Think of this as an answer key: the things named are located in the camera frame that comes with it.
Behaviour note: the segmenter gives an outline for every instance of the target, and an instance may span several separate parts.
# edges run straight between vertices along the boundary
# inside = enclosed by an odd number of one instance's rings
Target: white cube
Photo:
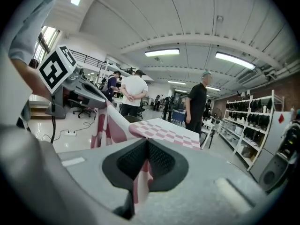
[[[53,94],[73,73],[76,66],[77,62],[67,46],[58,45],[45,57],[37,71],[48,90]]]

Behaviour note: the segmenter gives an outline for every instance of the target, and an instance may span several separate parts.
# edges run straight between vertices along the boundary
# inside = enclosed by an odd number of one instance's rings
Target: red diamond sticker
[[[284,118],[283,115],[281,114],[280,117],[279,117],[279,119],[278,119],[279,123],[282,123],[284,120],[285,120],[285,118]]]

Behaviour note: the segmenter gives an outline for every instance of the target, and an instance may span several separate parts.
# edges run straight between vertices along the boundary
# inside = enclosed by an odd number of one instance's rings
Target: brick wall
[[[265,87],[253,89],[251,90],[251,95],[253,95],[254,98],[265,97],[271,95],[272,90],[275,91],[277,96],[285,97],[284,111],[289,111],[292,107],[294,107],[295,110],[300,108],[300,72],[273,82]],[[241,98],[236,95],[215,101],[212,114],[220,109],[223,117],[227,101],[233,102],[235,100],[240,101]]]

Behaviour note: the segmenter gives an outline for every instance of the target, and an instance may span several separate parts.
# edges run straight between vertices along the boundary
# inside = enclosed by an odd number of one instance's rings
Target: white floor
[[[156,112],[151,109],[149,106],[144,107],[146,110],[142,113],[143,120],[149,120],[154,118],[160,118],[162,112]],[[83,123],[88,122],[92,123],[94,121],[94,116],[89,118],[87,115],[81,115],[81,118],[77,117],[77,114],[73,115],[69,112],[64,120],[56,120],[56,135],[55,139],[59,137],[59,132],[64,129],[68,129],[70,133],[74,130],[86,128]],[[38,139],[42,139],[44,135],[52,136],[53,127],[51,120],[30,120],[28,122],[31,132]],[[57,153],[75,151],[75,150],[84,150],[90,148],[90,139],[92,135],[93,127],[77,131],[77,136],[66,136],[63,135],[64,132],[61,132],[60,138],[53,142],[54,149]],[[205,135],[202,134],[200,143],[204,140]],[[44,136],[44,140],[50,141],[47,136]],[[242,158],[239,158],[238,155],[233,154],[232,148],[216,133],[213,137],[211,147],[209,147],[210,139],[208,140],[204,151],[210,153],[212,156],[223,159],[224,161],[229,161],[232,165],[237,166],[244,173],[251,177],[251,175],[246,172],[247,167],[244,165]]]

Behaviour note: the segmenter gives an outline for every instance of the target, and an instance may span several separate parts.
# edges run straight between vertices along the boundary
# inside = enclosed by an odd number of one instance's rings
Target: shelving rack
[[[263,112],[253,112],[251,111],[251,108],[250,108],[250,104],[252,101],[255,101],[255,100],[261,100],[261,101],[264,101],[264,100],[269,100],[271,98],[272,100],[272,107],[270,109],[270,113],[263,113]],[[238,154],[240,157],[242,157],[242,159],[247,163],[248,165],[248,169],[247,171],[249,171],[251,169],[251,167],[253,166],[253,164],[255,163],[256,159],[258,158],[260,152],[262,151],[263,149],[263,146],[265,144],[265,141],[268,137],[268,134],[269,134],[269,130],[270,130],[270,126],[271,126],[271,123],[272,123],[272,117],[273,117],[273,112],[275,110],[275,104],[281,104],[281,110],[283,111],[283,108],[284,108],[284,101],[285,101],[285,98],[282,97],[280,98],[279,96],[276,96],[275,95],[275,92],[274,90],[272,90],[272,94],[270,96],[266,96],[266,97],[260,97],[260,98],[253,98],[253,96],[250,96],[250,99],[247,99],[247,100],[241,100],[241,101],[234,101],[234,102],[228,102],[228,104],[232,104],[232,103],[240,103],[240,102],[249,102],[249,106],[248,106],[248,111],[245,112],[245,111],[234,111],[234,110],[228,110],[226,109],[225,111],[225,114],[224,114],[224,118],[223,118],[223,121],[221,123],[221,126],[219,127],[219,130],[218,130],[218,133],[220,136],[222,136],[225,141],[231,146],[234,148],[234,151],[233,151],[233,154]],[[247,114],[247,117],[250,115],[250,114],[255,114],[255,115],[264,115],[264,116],[270,116],[270,121],[269,121],[269,124],[267,126],[267,129],[264,131],[262,129],[259,129],[259,128],[256,128],[256,127],[253,127],[249,124],[249,122],[245,121],[245,123],[242,123],[242,122],[239,122],[239,121],[235,121],[235,120],[232,120],[232,119],[229,119],[229,118],[226,118],[226,115],[229,113],[229,112],[234,112],[234,113],[246,113]],[[235,133],[233,130],[227,128],[226,126],[224,126],[225,124],[227,123],[232,123],[233,125],[236,125],[236,126],[239,126],[240,128],[243,128],[243,131],[241,133],[241,135]],[[237,145],[233,145],[232,142],[230,142],[225,135],[221,134],[220,133],[220,129],[226,129],[227,132],[229,132],[231,135],[234,135],[236,136],[239,141],[237,143]],[[252,140],[248,139],[248,138],[245,138],[244,137],[244,130],[246,128],[250,128],[250,129],[253,129],[255,130],[256,132],[259,132],[259,133],[262,133],[264,134],[264,137],[263,137],[263,140],[262,140],[262,143],[261,145],[259,146],[257,143],[253,142]],[[239,152],[239,148],[240,146],[243,146],[242,145],[242,142],[243,144],[247,144],[249,146],[251,146],[253,149],[255,149],[257,151],[253,161],[251,161],[250,158],[247,158],[247,157],[243,157],[242,154]]]

